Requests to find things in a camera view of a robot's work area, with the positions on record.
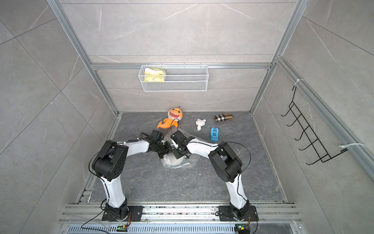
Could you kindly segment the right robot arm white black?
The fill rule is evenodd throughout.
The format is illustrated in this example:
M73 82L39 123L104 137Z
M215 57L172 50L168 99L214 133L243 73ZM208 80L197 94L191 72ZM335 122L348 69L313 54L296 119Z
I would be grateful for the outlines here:
M175 157L192 154L210 160L217 176L226 183L230 195L231 217L236 220L247 218L250 202L245 195L242 183L242 161L227 142L211 144L194 137L171 136Z

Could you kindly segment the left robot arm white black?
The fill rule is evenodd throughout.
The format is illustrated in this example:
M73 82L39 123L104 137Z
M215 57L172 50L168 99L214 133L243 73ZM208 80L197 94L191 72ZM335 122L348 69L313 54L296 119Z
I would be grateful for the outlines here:
M170 144L163 139L153 138L128 142L107 140L94 157L91 168L101 180L107 198L103 221L123 221L130 217L127 198L122 189L121 174L128 156L146 152L156 152L162 158L170 152Z

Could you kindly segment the blue tape dispenser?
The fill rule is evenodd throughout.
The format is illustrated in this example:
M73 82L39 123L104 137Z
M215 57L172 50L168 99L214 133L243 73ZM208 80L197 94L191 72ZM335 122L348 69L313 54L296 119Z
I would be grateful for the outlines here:
M212 127L211 133L210 133L210 140L217 142L218 137L219 137L219 129L217 127Z

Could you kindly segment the white plate teal rim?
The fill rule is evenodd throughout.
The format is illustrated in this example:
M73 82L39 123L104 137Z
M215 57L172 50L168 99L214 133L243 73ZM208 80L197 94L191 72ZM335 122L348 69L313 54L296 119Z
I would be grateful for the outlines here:
M184 158L176 159L174 156L164 157L162 163L166 168L175 168L182 165Z

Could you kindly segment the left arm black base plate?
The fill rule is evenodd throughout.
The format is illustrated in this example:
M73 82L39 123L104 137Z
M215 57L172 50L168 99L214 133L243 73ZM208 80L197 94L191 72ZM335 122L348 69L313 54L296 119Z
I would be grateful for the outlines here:
M102 221L140 221L143 213L143 206L123 206L113 208L106 205L104 209Z

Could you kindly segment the clear bubble wrap sheet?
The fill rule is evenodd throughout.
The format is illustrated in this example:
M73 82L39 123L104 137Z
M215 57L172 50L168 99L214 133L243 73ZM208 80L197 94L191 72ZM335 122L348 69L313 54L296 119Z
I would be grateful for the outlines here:
M171 143L171 135L176 131L176 127L172 127L172 129L166 129L163 131L165 133L164 140ZM161 159L161 163L165 168L169 169L178 169L178 168L192 168L194 167L200 156L197 154L192 154L189 158L186 156L183 156L179 159L177 159L173 152L169 152L168 154L164 155L164 157Z

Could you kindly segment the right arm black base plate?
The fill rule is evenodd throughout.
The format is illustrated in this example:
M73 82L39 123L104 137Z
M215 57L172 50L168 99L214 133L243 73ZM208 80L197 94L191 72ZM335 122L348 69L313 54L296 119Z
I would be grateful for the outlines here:
M219 206L214 214L219 217L220 221L259 221L255 206L244 207L241 210L233 206Z

